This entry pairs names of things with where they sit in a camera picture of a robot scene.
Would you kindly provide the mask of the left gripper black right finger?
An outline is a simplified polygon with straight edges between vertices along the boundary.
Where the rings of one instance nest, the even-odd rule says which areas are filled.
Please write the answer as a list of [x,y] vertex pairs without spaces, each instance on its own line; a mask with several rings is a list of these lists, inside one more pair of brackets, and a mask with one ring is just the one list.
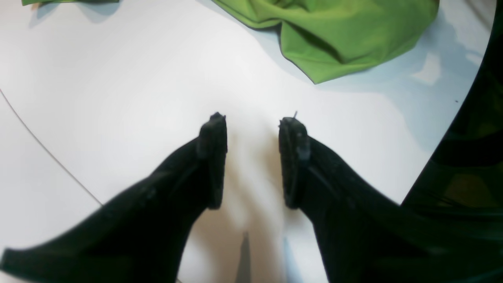
[[296,118],[279,152],[285,204],[312,223],[329,282],[502,282],[502,209],[398,205]]

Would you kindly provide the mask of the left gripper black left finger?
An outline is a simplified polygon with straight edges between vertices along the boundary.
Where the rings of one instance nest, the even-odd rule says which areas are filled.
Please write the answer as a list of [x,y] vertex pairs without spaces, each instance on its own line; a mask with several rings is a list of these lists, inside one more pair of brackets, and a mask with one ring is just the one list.
[[198,137],[77,226],[5,249],[1,271],[35,283],[174,283],[192,226],[221,206],[227,152],[226,117],[215,113]]

